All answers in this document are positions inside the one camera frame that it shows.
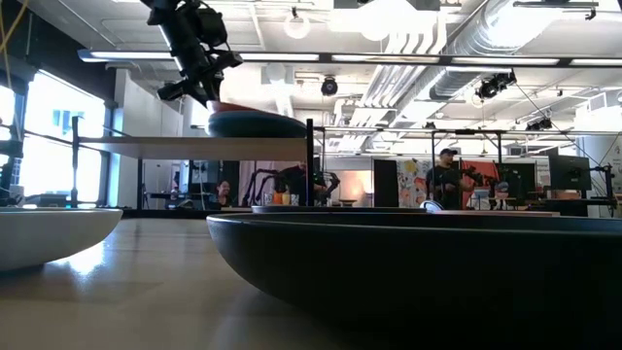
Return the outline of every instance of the camera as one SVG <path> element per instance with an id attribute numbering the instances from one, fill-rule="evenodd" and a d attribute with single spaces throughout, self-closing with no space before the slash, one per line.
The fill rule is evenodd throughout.
<path id="1" fill-rule="evenodd" d="M 325 77 L 324 82 L 322 83 L 322 95 L 324 96 L 333 96 L 339 90 L 339 86 L 337 85 L 337 81 L 334 77 Z"/>
<path id="2" fill-rule="evenodd" d="M 490 79 L 482 80 L 482 85 L 475 91 L 475 95 L 482 100 L 490 99 L 515 83 L 516 75 L 513 70 L 507 74 L 495 74 Z"/>

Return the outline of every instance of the black shirt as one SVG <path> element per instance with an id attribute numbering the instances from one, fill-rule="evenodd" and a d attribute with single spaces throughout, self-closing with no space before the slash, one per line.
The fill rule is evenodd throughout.
<path id="1" fill-rule="evenodd" d="M 444 209 L 460 210 L 460 172 L 452 168 L 446 168 L 440 165 L 434 167 L 434 186 L 444 186 L 445 184 L 454 185 L 456 188 L 452 191 L 441 191 L 432 188 L 432 170 L 426 175 L 426 185 L 430 189 L 430 193 L 434 193 L 434 200 L 440 203 Z"/>

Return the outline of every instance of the black cable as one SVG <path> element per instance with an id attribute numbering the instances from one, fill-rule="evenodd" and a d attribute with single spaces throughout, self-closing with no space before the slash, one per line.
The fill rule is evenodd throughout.
<path id="1" fill-rule="evenodd" d="M 542 110 L 537 107 L 536 103 L 530 98 L 530 96 L 523 91 L 523 89 L 518 85 L 518 84 L 514 84 L 519 90 L 521 90 L 521 92 L 523 92 L 523 94 L 525 95 L 525 97 L 534 105 L 534 107 L 536 107 L 537 111 L 540 112 L 545 118 L 548 118 L 546 116 L 546 114 L 544 112 L 542 112 Z M 620 135 L 620 133 L 618 132 L 617 136 L 615 137 L 615 140 L 613 140 L 613 143 L 611 144 L 611 146 L 609 147 L 609 150 L 605 153 L 605 156 L 603 156 L 603 159 L 601 159 L 601 161 L 596 161 L 592 156 L 590 156 L 587 152 L 585 152 L 584 149 L 582 149 L 576 142 L 574 142 L 574 140 L 572 140 L 571 138 L 569 138 L 567 136 L 567 134 L 564 133 L 564 131 L 562 131 L 561 128 L 557 127 L 556 124 L 553 123 L 553 121 L 551 121 L 551 125 L 553 125 L 560 133 L 562 133 L 579 151 L 581 151 L 583 153 L 583 155 L 587 156 L 587 158 L 589 158 L 590 160 L 592 160 L 593 162 L 595 162 L 598 166 L 601 166 L 601 163 L 603 162 L 603 160 L 605 159 L 605 156 L 607 153 L 609 153 L 609 151 L 611 150 L 611 148 L 613 147 L 613 145 L 615 144 L 615 141 L 617 140 L 618 136 Z M 603 182 L 606 183 L 605 178 L 603 177 L 603 174 L 599 171 L 599 174 L 601 175 L 601 179 L 603 180 Z M 595 182 L 594 180 L 592 181 L 593 185 L 598 185 L 597 182 Z"/>

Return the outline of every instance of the woman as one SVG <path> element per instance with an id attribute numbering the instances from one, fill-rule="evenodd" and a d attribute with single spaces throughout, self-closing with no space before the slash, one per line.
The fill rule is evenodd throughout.
<path id="1" fill-rule="evenodd" d="M 231 191 L 231 185 L 227 180 L 221 180 L 216 186 L 216 201 L 221 207 L 231 206 L 231 200 L 229 198 L 229 192 Z"/>

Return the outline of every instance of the black bowl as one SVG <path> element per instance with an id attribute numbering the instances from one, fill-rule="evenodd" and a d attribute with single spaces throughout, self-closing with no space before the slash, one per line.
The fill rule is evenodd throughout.
<path id="1" fill-rule="evenodd" d="M 240 276 L 333 320 L 534 341 L 622 330 L 617 220 L 283 213 L 207 221 Z"/>
<path id="2" fill-rule="evenodd" d="M 308 207 L 293 205 L 266 205 L 254 206 L 253 213 L 402 213 L 422 214 L 427 213 L 421 208 L 365 208 L 365 207 Z"/>

